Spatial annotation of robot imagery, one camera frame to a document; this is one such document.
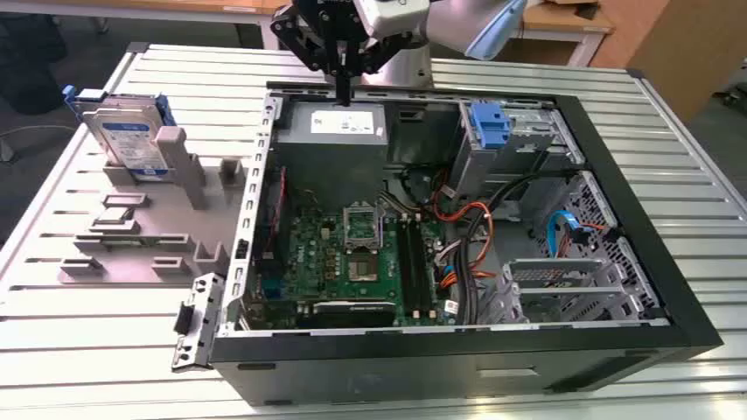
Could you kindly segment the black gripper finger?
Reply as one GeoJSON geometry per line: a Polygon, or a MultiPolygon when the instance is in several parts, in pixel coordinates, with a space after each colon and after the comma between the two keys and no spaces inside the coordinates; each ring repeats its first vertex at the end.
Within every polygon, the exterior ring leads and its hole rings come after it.
{"type": "Polygon", "coordinates": [[[336,104],[347,106],[347,79],[340,74],[338,46],[327,47],[311,29],[302,26],[302,15],[296,7],[276,10],[270,29],[283,46],[314,72],[323,72],[335,86],[336,104]]]}
{"type": "Polygon", "coordinates": [[[363,74],[374,74],[394,58],[396,53],[414,43],[415,34],[402,33],[384,37],[372,46],[360,48],[363,41],[346,41],[343,62],[343,106],[351,105],[351,81],[363,74]]]}

